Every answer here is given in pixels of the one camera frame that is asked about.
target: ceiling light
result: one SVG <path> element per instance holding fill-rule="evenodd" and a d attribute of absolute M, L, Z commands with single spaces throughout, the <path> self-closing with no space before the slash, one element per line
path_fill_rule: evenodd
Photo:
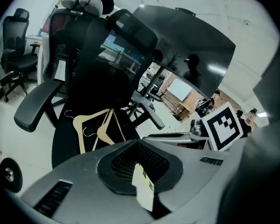
<path fill-rule="evenodd" d="M 260 118 L 266 117 L 266 116 L 267 116 L 266 112 L 259 113 L 259 114 L 257 114 L 257 115 L 258 115 L 258 117 L 260 117 Z"/>

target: chair armrest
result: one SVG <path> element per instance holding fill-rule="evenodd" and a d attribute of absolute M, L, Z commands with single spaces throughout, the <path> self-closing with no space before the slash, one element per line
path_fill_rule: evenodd
<path fill-rule="evenodd" d="M 159 130 L 163 129 L 165 127 L 164 122 L 161 120 L 161 118 L 150 108 L 146 103 L 140 103 L 140 107 L 144 110 L 144 114 L 148 115 L 151 121 L 154 123 L 155 126 Z"/>
<path fill-rule="evenodd" d="M 47 113 L 51 123 L 56 126 L 57 117 L 51 100 L 60 87 L 61 83 L 57 81 L 47 81 L 32 90 L 21 102 L 14 115 L 17 126 L 27 132 L 33 132 L 44 112 Z"/>
<path fill-rule="evenodd" d="M 180 133 L 156 133 L 144 137 L 143 140 L 156 141 L 177 146 L 178 144 L 197 143 L 202 140 L 209 140 L 209 137 L 196 136 L 189 132 Z"/>
<path fill-rule="evenodd" d="M 35 53 L 35 49 L 37 47 L 40 47 L 40 45 L 33 43 L 33 44 L 30 44 L 30 47 L 32 47 L 31 55 L 34 56 L 34 55 L 36 55 L 36 54 L 34 54 Z"/>
<path fill-rule="evenodd" d="M 9 60 L 14 56 L 14 54 L 15 54 L 15 50 L 13 50 L 13 49 L 3 50 L 0 64 L 5 73 L 8 73 L 7 65 L 8 65 Z"/>
<path fill-rule="evenodd" d="M 158 95 L 154 95 L 152 93 L 148 93 L 147 95 L 148 95 L 148 97 L 153 98 L 154 100 L 156 100 L 158 102 L 163 102 L 163 99 Z"/>

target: whiteboard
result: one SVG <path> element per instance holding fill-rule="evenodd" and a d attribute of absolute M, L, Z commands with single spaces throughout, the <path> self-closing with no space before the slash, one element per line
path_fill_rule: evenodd
<path fill-rule="evenodd" d="M 191 89 L 192 87 L 187 83 L 184 83 L 180 79 L 175 78 L 175 80 L 169 86 L 168 91 L 176 96 L 179 100 L 183 101 L 190 93 Z"/>

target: ceiling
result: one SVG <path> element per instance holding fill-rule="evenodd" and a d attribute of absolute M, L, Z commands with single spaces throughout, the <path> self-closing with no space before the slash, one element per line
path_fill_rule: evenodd
<path fill-rule="evenodd" d="M 141 4 L 182 7 L 212 25 L 235 44 L 230 67 L 219 88 L 245 111 L 264 112 L 252 89 L 277 50 L 280 35 L 263 6 L 255 0 L 115 0 L 118 8 L 133 12 Z M 268 124 L 257 118 L 258 126 Z"/>

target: office chair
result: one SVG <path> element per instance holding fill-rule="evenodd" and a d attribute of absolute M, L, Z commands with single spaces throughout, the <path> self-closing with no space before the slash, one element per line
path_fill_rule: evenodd
<path fill-rule="evenodd" d="M 25 52 L 25 36 L 29 25 L 29 12 L 25 9 L 16 9 L 13 16 L 7 16 L 3 21 L 3 54 L 1 58 L 1 66 L 5 73 L 13 71 L 19 75 L 18 79 L 10 79 L 9 86 L 13 85 L 5 93 L 5 102 L 8 102 L 7 95 L 13 91 L 18 85 L 22 87 L 27 95 L 24 83 L 36 82 L 36 80 L 28 78 L 28 74 L 35 70 L 37 65 L 37 56 L 34 54 L 38 44 L 31 44 L 31 54 L 24 55 Z"/>
<path fill-rule="evenodd" d="M 47 114 L 56 127 L 52 146 L 53 168 L 80 154 L 77 132 L 71 117 L 114 108 L 125 139 L 139 138 L 135 129 L 139 121 L 131 122 L 121 108 L 127 106 L 140 77 L 151 64 L 156 44 L 155 33 L 125 9 L 117 11 L 108 20 L 94 19 L 88 27 L 77 70 L 67 91 L 69 98 L 59 119 L 51 99 L 59 91 L 61 83 L 49 80 L 37 86 L 22 101 L 14 116 L 16 124 L 25 131 L 33 132 L 42 114 Z M 121 49 L 120 55 L 125 57 L 123 63 L 121 59 L 114 62 L 118 55 L 115 48 Z M 128 58 L 134 72 L 128 71 Z M 164 127 L 162 120 L 148 103 L 141 104 L 141 107 L 146 119 L 150 118 L 159 128 Z M 83 138 L 86 152 L 93 150 L 96 135 L 90 135 L 95 134 L 102 126 L 103 118 L 99 116 L 83 123 L 83 128 L 86 128 Z M 110 121 L 107 133 L 114 142 L 123 140 L 114 118 Z M 108 145 L 99 140 L 95 148 L 105 146 Z"/>
<path fill-rule="evenodd" d="M 76 66 L 79 61 L 87 28 L 96 18 L 90 13 L 77 13 L 69 9 L 55 9 L 50 17 L 49 30 L 49 64 L 44 71 L 44 81 L 58 80 L 62 83 L 53 107 L 64 104 L 67 99 L 67 90 L 73 81 Z"/>
<path fill-rule="evenodd" d="M 157 81 L 155 82 L 155 85 L 156 85 L 157 87 L 153 87 L 152 90 L 146 95 L 146 98 L 147 98 L 150 102 L 153 102 L 154 100 L 156 100 L 156 101 L 158 101 L 158 102 L 163 102 L 162 97 L 159 96 L 159 95 L 157 95 L 157 93 L 159 92 L 159 90 L 160 90 L 162 84 L 164 83 L 164 79 L 165 79 L 165 76 L 164 76 L 163 74 L 161 74 L 161 75 L 159 76 L 159 78 L 157 79 Z M 138 97 L 138 96 L 139 96 L 138 93 L 139 93 L 139 92 L 134 91 L 134 95 L 133 95 L 133 96 L 134 96 L 134 97 Z M 127 106 L 128 108 L 125 109 L 125 111 L 126 111 L 126 112 L 130 112 L 130 111 L 133 109 L 133 105 L 134 105 L 134 102 L 133 102 L 133 98 L 132 98 L 131 104 L 129 104 L 129 105 Z M 150 104 L 150 108 L 155 112 L 155 108 L 154 108 L 154 104 L 153 104 L 153 103 Z M 138 118 L 138 114 L 137 114 L 137 113 L 143 114 L 143 111 L 140 110 L 139 108 L 137 108 L 137 109 L 135 110 L 135 113 L 134 113 L 133 115 L 135 116 L 136 119 Z"/>

